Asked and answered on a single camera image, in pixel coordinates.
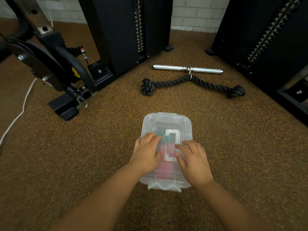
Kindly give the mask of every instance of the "black rope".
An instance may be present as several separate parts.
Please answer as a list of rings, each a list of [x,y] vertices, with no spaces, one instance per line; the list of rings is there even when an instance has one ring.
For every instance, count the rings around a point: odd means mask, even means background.
[[[180,77],[172,81],[153,82],[149,80],[148,78],[145,78],[144,80],[142,80],[143,84],[141,85],[141,92],[143,93],[143,95],[149,96],[154,93],[155,87],[170,87],[173,85],[181,84],[185,81],[192,81],[201,87],[225,92],[228,94],[227,95],[228,98],[244,96],[246,94],[246,90],[242,88],[240,85],[236,85],[233,88],[229,86],[224,86],[224,85],[216,85],[213,83],[202,81],[201,79],[197,78],[196,76],[192,74],[186,74],[183,77]]]

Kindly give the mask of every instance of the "speckled rubber floor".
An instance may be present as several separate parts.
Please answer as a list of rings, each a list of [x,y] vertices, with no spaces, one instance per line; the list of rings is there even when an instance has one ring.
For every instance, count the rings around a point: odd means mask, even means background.
[[[83,44],[90,63],[99,59],[86,25],[55,23],[55,28],[67,46]],[[173,51],[161,52],[101,90],[69,122],[48,106],[60,93],[37,81],[24,115],[0,148],[0,230],[50,227],[129,161],[143,117],[158,111],[190,118],[193,138],[206,149],[214,178],[250,210],[277,230],[307,230],[308,128],[219,57],[205,54],[214,36],[172,30]],[[145,97],[143,78],[183,75],[153,70],[152,64],[223,69],[222,75],[196,75],[216,84],[239,84],[247,94],[227,99],[185,82]],[[0,64],[0,134],[21,112],[33,79],[13,56]],[[117,230],[222,227],[194,189],[176,193],[138,183]]]

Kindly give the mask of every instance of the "clear plastic box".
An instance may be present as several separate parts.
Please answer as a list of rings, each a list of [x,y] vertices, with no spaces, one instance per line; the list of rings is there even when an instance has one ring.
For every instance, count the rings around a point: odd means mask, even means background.
[[[149,132],[162,136],[156,152],[161,151],[159,166],[151,173],[143,176],[140,182],[148,185],[148,189],[161,189],[181,192],[182,188],[190,187],[184,178],[175,152],[183,155],[180,149],[174,147],[183,140],[191,140],[192,124],[188,117],[176,113],[150,113],[143,119],[141,137]]]

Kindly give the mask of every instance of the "bolt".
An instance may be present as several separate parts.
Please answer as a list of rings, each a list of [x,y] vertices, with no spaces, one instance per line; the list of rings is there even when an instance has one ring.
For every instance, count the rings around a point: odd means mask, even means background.
[[[25,58],[24,58],[23,56],[21,56],[21,55],[18,55],[17,58],[18,58],[18,60],[20,60],[21,62],[23,62],[23,61],[25,60]]]

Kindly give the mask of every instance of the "cinder block wall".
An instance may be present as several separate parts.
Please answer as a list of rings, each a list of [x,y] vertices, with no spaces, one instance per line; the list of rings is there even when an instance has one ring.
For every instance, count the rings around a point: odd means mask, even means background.
[[[87,23],[78,0],[37,2],[49,20]],[[173,0],[171,29],[217,32],[228,3],[229,0]],[[16,18],[5,0],[0,0],[0,17]]]

